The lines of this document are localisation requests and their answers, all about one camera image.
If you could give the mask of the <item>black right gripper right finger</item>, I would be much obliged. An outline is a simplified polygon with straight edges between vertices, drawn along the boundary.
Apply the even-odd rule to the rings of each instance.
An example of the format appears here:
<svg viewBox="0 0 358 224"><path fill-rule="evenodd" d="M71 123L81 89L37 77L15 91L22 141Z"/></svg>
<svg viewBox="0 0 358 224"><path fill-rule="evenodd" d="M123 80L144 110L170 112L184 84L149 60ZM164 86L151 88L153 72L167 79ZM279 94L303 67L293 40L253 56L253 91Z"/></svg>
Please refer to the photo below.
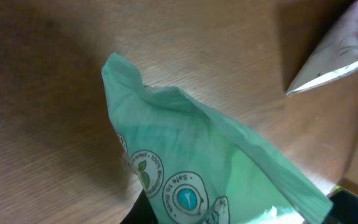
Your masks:
<svg viewBox="0 0 358 224"><path fill-rule="evenodd" d="M358 196L340 190L329 199L333 207L323 224L358 224Z"/></svg>

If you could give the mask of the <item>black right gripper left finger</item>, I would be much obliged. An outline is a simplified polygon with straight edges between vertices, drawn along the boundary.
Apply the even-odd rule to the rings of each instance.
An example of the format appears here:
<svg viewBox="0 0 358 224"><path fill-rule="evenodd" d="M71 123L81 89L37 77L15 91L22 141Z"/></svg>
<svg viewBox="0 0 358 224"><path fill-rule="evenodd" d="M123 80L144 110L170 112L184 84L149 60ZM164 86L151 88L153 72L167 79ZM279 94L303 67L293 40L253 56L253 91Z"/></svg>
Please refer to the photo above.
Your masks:
<svg viewBox="0 0 358 224"><path fill-rule="evenodd" d="M130 212L120 224L158 224L157 217L144 191L141 191Z"/></svg>

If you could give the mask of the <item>teal wet wipes packet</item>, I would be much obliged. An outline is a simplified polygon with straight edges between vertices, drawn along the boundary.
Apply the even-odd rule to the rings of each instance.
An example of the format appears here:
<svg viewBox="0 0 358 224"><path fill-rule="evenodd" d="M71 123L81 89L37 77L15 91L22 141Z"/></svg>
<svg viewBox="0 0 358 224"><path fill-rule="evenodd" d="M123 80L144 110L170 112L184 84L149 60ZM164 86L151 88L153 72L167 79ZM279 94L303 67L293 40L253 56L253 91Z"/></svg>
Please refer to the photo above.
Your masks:
<svg viewBox="0 0 358 224"><path fill-rule="evenodd" d="M112 54L109 119L159 223L322 223L332 202L252 129Z"/></svg>

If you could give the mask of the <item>white tube brown cap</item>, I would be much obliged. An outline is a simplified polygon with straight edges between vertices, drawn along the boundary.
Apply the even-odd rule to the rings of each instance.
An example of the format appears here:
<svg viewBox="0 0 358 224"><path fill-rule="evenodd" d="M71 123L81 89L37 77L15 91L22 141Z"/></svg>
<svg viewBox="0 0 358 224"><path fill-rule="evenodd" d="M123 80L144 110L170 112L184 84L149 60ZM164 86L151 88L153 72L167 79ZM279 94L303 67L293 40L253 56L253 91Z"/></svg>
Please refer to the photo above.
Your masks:
<svg viewBox="0 0 358 224"><path fill-rule="evenodd" d="M287 95L303 92L340 78L358 69L358 1L353 3L326 33L309 56Z"/></svg>

